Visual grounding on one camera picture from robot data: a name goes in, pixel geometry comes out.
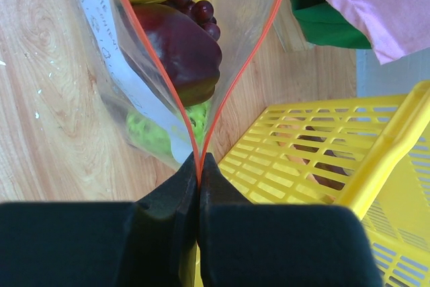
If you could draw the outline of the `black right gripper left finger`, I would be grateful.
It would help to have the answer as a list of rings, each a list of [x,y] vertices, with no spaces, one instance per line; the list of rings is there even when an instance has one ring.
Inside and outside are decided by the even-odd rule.
[[[193,157],[134,202],[4,202],[2,286],[193,286]]]

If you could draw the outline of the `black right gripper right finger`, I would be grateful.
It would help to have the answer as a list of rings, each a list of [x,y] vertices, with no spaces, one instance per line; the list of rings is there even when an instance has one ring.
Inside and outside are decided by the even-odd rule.
[[[381,286],[352,211],[322,204],[254,204],[207,154],[200,186],[205,286]]]

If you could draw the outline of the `green custard apple toy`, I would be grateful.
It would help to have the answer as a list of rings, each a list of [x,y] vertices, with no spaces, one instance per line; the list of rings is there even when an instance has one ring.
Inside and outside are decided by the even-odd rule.
[[[204,131],[210,107],[211,103],[205,101],[204,103],[185,108],[196,142],[199,145],[204,141]],[[128,112],[126,116],[126,130],[134,146],[159,157],[173,157],[171,141],[167,131],[138,112]]]

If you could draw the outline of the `dark purple eggplant toy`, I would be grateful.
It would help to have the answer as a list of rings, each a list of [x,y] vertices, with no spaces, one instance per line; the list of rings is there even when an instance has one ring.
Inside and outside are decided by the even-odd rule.
[[[182,12],[161,4],[132,6],[182,104],[208,101],[220,78],[217,41]]]

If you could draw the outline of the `clear zip top bag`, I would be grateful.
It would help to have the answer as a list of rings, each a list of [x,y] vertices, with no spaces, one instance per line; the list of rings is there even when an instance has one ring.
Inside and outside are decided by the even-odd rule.
[[[201,167],[281,0],[75,0],[100,96],[129,142]]]

